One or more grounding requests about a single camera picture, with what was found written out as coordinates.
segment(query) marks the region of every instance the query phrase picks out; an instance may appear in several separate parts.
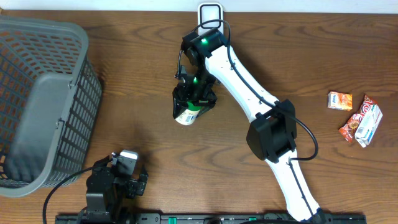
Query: laundry basket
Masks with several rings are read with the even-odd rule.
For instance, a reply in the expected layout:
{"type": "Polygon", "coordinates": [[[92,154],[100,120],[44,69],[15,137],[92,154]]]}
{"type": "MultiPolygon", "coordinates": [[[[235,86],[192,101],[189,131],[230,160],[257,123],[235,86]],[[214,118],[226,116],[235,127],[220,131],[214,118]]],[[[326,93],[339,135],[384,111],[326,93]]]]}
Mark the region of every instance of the laundry basket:
{"type": "Polygon", "coordinates": [[[78,25],[0,16],[0,195],[81,170],[102,93],[87,48],[78,25]]]}

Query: black cable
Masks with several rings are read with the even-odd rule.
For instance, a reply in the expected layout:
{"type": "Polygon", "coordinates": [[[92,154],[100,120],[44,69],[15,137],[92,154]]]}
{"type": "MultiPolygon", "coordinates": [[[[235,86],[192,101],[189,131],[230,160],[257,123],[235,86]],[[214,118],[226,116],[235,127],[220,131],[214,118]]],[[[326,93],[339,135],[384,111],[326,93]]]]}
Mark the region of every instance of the black cable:
{"type": "Polygon", "coordinates": [[[282,113],[282,114],[284,114],[286,117],[288,117],[288,118],[294,120],[297,124],[299,124],[301,127],[303,127],[303,129],[304,129],[304,130],[308,133],[308,135],[310,135],[310,137],[312,138],[312,141],[313,141],[314,146],[315,146],[315,150],[314,150],[313,155],[310,156],[310,157],[289,158],[289,166],[290,166],[290,169],[292,170],[292,173],[293,173],[293,176],[294,176],[295,181],[296,181],[296,183],[297,183],[297,186],[298,186],[298,188],[300,189],[300,192],[301,192],[301,194],[302,194],[302,198],[304,199],[305,204],[307,205],[308,209],[310,210],[311,217],[313,218],[312,209],[311,209],[311,207],[310,207],[310,205],[309,205],[309,203],[308,203],[308,201],[307,201],[307,199],[306,199],[306,197],[305,197],[305,195],[304,195],[304,192],[303,192],[303,190],[302,190],[302,188],[301,188],[301,185],[300,185],[300,183],[299,183],[299,180],[298,180],[298,178],[297,178],[297,176],[296,176],[296,173],[295,173],[295,171],[294,171],[294,169],[293,169],[292,161],[310,161],[310,160],[314,159],[314,158],[317,156],[317,154],[318,154],[318,141],[317,141],[316,137],[314,136],[314,134],[311,132],[311,130],[310,130],[304,123],[302,123],[299,119],[297,119],[295,116],[293,116],[292,114],[290,114],[288,111],[285,111],[285,110],[283,110],[283,109],[280,109],[280,108],[276,107],[275,105],[273,105],[272,103],[266,101],[266,100],[264,99],[264,97],[262,97],[260,94],[258,94],[258,93],[254,90],[254,88],[242,77],[242,75],[241,75],[241,74],[239,73],[239,71],[236,69],[235,63],[233,63],[232,58],[231,58],[231,49],[230,49],[230,46],[231,46],[231,27],[229,26],[229,23],[228,23],[228,22],[226,22],[226,21],[224,21],[224,20],[222,20],[222,19],[212,19],[212,20],[209,20],[209,21],[206,21],[206,22],[202,22],[201,24],[197,25],[192,31],[196,31],[199,27],[201,27],[201,26],[204,25],[204,24],[207,24],[207,23],[209,23],[209,22],[216,22],[216,21],[223,22],[224,24],[226,24],[226,25],[228,26],[228,40],[227,40],[227,46],[226,46],[226,47],[227,47],[227,56],[228,56],[229,63],[231,64],[231,68],[235,71],[235,73],[236,73],[237,76],[241,79],[241,81],[242,81],[242,82],[249,88],[249,90],[260,100],[260,102],[263,102],[265,105],[269,106],[269,107],[272,108],[273,110],[276,110],[277,112],[282,113]]]}
{"type": "Polygon", "coordinates": [[[179,53],[179,55],[178,55],[177,74],[175,74],[175,78],[178,78],[178,76],[180,75],[181,53],[182,53],[182,50],[180,50],[180,53],[179,53]]]}
{"type": "Polygon", "coordinates": [[[51,190],[51,192],[47,195],[47,198],[46,198],[45,201],[44,201],[44,204],[43,204],[43,224],[47,224],[47,205],[48,205],[48,203],[49,203],[49,201],[50,201],[51,196],[54,194],[54,192],[55,192],[58,188],[60,188],[60,187],[61,187],[64,183],[66,183],[68,180],[70,180],[70,179],[72,179],[72,178],[74,178],[74,177],[76,177],[76,176],[78,176],[78,175],[80,175],[80,174],[82,174],[82,173],[84,173],[84,172],[87,172],[87,171],[90,171],[90,170],[95,169],[95,168],[97,168],[97,167],[103,166],[103,165],[105,165],[105,164],[107,164],[107,163],[109,163],[109,162],[111,162],[111,161],[112,161],[112,159],[109,159],[109,160],[107,160],[107,161],[101,162],[101,163],[99,163],[99,164],[97,164],[97,165],[94,165],[94,166],[92,166],[92,167],[89,167],[89,168],[87,168],[87,169],[83,169],[83,170],[81,170],[81,171],[79,171],[79,172],[76,172],[76,173],[70,175],[69,177],[63,179],[61,182],[59,182],[59,183],[51,190]]]}
{"type": "Polygon", "coordinates": [[[81,219],[83,219],[83,215],[85,214],[86,210],[87,207],[84,207],[82,210],[80,210],[79,214],[77,215],[76,224],[81,223],[81,219]]]}

